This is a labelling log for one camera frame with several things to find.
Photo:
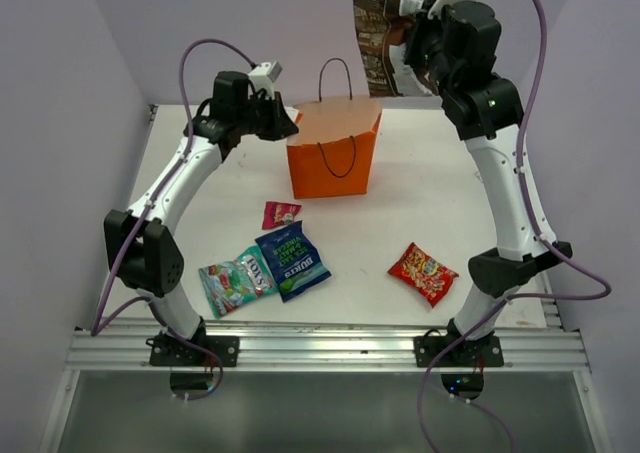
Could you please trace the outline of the orange paper bag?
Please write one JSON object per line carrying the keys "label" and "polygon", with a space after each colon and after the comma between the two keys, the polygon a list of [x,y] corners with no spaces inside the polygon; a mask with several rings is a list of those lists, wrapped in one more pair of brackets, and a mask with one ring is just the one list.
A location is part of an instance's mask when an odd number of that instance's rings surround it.
{"label": "orange paper bag", "polygon": [[293,197],[297,200],[367,193],[381,104],[352,89],[294,106],[298,133],[286,141]]}

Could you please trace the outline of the brown snack bag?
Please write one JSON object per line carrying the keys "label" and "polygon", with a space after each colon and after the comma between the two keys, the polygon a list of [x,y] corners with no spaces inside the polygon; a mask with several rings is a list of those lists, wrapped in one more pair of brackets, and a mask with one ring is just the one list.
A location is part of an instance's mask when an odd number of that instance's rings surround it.
{"label": "brown snack bag", "polygon": [[357,45],[372,97],[431,97],[425,75],[404,63],[416,13],[435,0],[352,0]]}

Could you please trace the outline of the blue sea salt chips bag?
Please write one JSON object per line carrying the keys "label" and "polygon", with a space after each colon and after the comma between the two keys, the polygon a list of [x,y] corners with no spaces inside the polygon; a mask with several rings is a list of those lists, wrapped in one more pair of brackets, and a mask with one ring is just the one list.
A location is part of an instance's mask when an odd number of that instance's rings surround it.
{"label": "blue sea salt chips bag", "polygon": [[318,250],[296,221],[255,239],[276,282],[283,303],[329,279]]}

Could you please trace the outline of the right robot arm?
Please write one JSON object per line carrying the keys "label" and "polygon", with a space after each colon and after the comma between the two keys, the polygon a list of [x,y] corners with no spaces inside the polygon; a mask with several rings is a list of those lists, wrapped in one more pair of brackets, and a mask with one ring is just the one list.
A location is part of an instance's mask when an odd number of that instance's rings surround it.
{"label": "right robot arm", "polygon": [[496,231],[495,247],[469,259],[472,287],[448,325],[445,352],[461,366],[480,355],[508,295],[573,255],[547,224],[535,187],[520,186],[532,174],[518,144],[519,91],[493,70],[501,32],[493,9],[477,1],[446,6],[437,19],[419,10],[404,59],[441,98],[480,174]]}

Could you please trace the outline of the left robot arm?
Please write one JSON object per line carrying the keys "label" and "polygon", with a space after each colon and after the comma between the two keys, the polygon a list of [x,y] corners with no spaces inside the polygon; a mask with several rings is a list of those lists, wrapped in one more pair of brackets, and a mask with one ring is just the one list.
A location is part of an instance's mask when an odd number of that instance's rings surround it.
{"label": "left robot arm", "polygon": [[185,210],[207,178],[245,135],[280,141],[297,133],[275,82],[281,66],[263,62],[250,72],[223,71],[211,98],[189,112],[184,136],[160,176],[124,211],[104,220],[110,278],[148,301],[175,338],[172,352],[185,365],[201,363],[207,340],[181,277],[184,257],[174,239]]}

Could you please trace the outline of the green Fox's candy bag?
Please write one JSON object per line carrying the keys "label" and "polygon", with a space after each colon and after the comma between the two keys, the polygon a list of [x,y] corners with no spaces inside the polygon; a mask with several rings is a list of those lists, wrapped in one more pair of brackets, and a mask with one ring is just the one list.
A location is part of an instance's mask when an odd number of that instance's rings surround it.
{"label": "green Fox's candy bag", "polygon": [[264,255],[256,245],[233,260],[199,268],[198,274],[216,319],[278,293]]}

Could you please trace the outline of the red snack bag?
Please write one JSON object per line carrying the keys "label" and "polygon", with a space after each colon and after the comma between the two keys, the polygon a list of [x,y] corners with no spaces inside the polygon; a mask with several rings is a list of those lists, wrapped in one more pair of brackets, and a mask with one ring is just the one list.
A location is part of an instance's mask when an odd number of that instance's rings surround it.
{"label": "red snack bag", "polygon": [[459,274],[412,242],[387,273],[415,289],[431,307],[450,291]]}

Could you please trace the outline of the small pink snack packet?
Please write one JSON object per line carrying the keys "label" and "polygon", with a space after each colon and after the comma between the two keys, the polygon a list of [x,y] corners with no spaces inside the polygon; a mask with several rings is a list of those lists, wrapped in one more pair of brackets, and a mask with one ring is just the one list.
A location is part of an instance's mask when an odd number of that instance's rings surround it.
{"label": "small pink snack packet", "polygon": [[301,211],[299,204],[267,201],[265,203],[261,228],[272,230],[293,223]]}

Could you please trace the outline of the aluminium rail frame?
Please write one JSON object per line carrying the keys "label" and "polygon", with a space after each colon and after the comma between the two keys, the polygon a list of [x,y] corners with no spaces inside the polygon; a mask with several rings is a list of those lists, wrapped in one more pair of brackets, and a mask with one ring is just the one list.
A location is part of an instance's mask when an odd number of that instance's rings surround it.
{"label": "aluminium rail frame", "polygon": [[[77,331],[65,366],[77,371],[146,371],[149,321],[115,322],[96,337]],[[420,330],[310,324],[213,323],[212,337],[228,337],[228,355],[238,372],[414,372]],[[587,372],[582,338],[560,329],[500,329],[495,340],[469,364],[485,372]]]}

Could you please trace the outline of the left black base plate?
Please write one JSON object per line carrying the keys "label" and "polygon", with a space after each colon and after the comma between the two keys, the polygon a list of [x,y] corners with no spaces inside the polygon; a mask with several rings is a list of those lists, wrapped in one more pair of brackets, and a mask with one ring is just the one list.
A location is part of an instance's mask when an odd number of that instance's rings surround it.
{"label": "left black base plate", "polygon": [[194,340],[195,346],[185,345],[178,339],[158,334],[145,344],[151,348],[149,364],[154,367],[235,367],[240,352],[240,339],[236,336],[209,336]]}

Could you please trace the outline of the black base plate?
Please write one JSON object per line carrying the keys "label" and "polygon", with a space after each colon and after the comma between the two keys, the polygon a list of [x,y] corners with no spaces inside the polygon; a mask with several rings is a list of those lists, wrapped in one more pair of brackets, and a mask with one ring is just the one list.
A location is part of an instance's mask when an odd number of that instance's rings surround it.
{"label": "black base plate", "polygon": [[[427,368],[455,340],[451,333],[442,335],[436,329],[413,338],[416,365]],[[479,340],[465,340],[446,352],[435,364],[438,368],[500,368],[505,365],[500,339],[491,333]]]}
{"label": "black base plate", "polygon": [[158,334],[145,344],[151,348],[149,364],[154,367],[235,367],[240,352],[240,339],[236,336],[209,336],[194,340],[195,346],[185,345],[178,339]]}

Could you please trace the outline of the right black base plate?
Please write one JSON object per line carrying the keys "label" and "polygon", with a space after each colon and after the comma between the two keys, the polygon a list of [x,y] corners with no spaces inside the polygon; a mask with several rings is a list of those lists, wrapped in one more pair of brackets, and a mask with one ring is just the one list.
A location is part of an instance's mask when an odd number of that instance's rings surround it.
{"label": "right black base plate", "polygon": [[[436,329],[413,338],[416,365],[427,368],[455,340],[451,333],[442,335]],[[500,368],[505,365],[500,339],[491,333],[479,340],[465,340],[446,352],[435,364],[438,368]]]}

